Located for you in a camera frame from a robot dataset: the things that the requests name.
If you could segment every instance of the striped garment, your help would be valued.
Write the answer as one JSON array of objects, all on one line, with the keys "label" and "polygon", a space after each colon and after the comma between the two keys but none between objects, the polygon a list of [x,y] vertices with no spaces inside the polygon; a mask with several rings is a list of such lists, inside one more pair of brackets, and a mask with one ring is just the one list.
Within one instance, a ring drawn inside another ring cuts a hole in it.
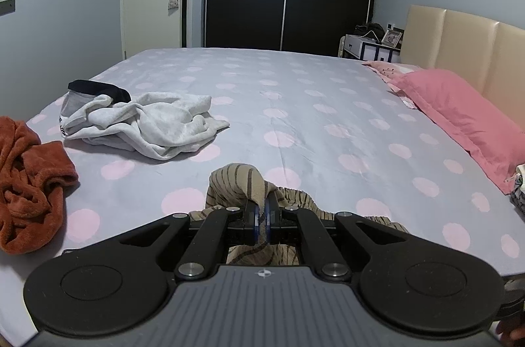
[{"label": "striped garment", "polygon": [[[334,214],[319,209],[304,191],[276,187],[265,181],[254,166],[245,163],[230,163],[212,172],[209,176],[206,207],[202,211],[190,212],[190,218],[193,221],[203,220],[210,212],[228,206],[242,208],[246,199],[249,199],[259,206],[259,243],[255,246],[239,245],[230,248],[226,262],[243,266],[298,266],[295,247],[270,245],[266,241],[264,202],[271,192],[275,192],[280,207],[296,205],[315,212],[320,219],[333,220]],[[408,233],[401,224],[392,223],[387,217],[366,218]]]}]

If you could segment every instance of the bed sheet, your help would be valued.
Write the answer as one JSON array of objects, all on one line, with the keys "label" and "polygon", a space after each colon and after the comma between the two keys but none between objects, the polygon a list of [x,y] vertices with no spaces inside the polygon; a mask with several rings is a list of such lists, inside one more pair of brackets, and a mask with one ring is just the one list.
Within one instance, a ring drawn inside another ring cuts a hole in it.
[{"label": "bed sheet", "polygon": [[[65,141],[80,186],[67,220],[43,249],[0,255],[0,330],[15,345],[35,329],[23,282],[43,260],[174,212],[204,205],[209,174],[251,163],[264,178],[312,195],[324,210],[383,215],[417,236],[476,255],[501,274],[525,272],[525,226],[508,197],[445,132],[407,108],[359,62],[287,52],[149,50],[94,77],[127,89],[213,96],[230,127],[195,154],[157,162]],[[64,98],[28,125],[59,140]]]}]

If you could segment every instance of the framed photo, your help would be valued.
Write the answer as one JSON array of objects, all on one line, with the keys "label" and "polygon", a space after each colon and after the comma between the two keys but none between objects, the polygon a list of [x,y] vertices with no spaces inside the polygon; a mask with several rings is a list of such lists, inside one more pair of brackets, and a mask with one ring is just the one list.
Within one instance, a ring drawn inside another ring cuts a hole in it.
[{"label": "framed photo", "polygon": [[381,43],[386,46],[396,47],[397,42],[399,42],[402,35],[403,33],[400,31],[395,31],[394,29],[388,29]]}]

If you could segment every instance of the beige leather headboard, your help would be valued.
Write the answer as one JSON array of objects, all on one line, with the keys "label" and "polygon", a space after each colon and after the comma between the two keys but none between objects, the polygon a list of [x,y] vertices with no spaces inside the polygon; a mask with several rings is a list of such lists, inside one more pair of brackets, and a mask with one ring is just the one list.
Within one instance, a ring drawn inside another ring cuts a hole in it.
[{"label": "beige leather headboard", "polygon": [[413,5],[401,62],[454,71],[525,129],[525,30],[481,16]]}]

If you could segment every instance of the rust-colored fleece garment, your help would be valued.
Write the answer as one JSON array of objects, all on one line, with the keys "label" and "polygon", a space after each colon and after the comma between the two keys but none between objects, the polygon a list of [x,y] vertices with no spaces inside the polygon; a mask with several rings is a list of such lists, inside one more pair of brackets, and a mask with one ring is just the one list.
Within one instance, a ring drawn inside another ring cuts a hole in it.
[{"label": "rust-colored fleece garment", "polygon": [[23,121],[0,117],[0,249],[47,244],[64,219],[64,190],[78,181],[61,141],[40,143]]}]

